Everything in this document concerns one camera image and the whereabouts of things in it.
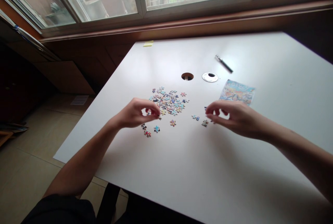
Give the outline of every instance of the white table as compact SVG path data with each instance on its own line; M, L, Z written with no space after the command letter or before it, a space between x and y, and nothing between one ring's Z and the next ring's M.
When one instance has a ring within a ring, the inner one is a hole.
M251 107L333 153L333 66L285 33L137 42L54 158L68 160L133 97L152 88L186 92L177 116L123 129L96 176L204 223L318 223L332 211L276 148L217 125L204 106L227 79L256 88ZM214 56L234 70L230 74ZM181 74L190 72L191 81ZM204 81L205 72L219 80ZM200 116L200 121L191 115ZM177 126L170 126L174 119ZM153 126L159 125L156 134Z

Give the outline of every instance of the tiled floor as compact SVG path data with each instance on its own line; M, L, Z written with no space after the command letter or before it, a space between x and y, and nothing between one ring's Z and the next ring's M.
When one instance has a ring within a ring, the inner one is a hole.
M93 98L85 105L70 105L75 96L57 94L27 118L28 131L0 148L0 216L3 224L21 223L41 199L63 167L53 159ZM107 182L94 177L82 199L100 207ZM128 196L122 190L116 205L117 220L126 210Z

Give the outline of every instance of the pen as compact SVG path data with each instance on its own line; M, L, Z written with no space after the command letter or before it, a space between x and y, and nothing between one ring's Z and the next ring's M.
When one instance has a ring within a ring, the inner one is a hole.
M222 58L219 55L215 56L220 62L221 64L230 72L233 73L233 70L222 60Z

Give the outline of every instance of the sticky note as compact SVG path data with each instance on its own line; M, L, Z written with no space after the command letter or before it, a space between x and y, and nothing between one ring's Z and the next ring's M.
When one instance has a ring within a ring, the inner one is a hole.
M154 43L154 40L147 41L147 42L143 45L143 47L149 47L149 46L152 46L153 43Z

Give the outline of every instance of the left hand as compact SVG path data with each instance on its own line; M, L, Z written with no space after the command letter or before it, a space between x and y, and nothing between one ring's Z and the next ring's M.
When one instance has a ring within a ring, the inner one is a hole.
M151 115L143 116L142 109L151 110ZM159 118L160 109L152 101L140 98L133 98L128 105L125 106L111 120L114 120L119 128L134 128L146 122L150 122Z

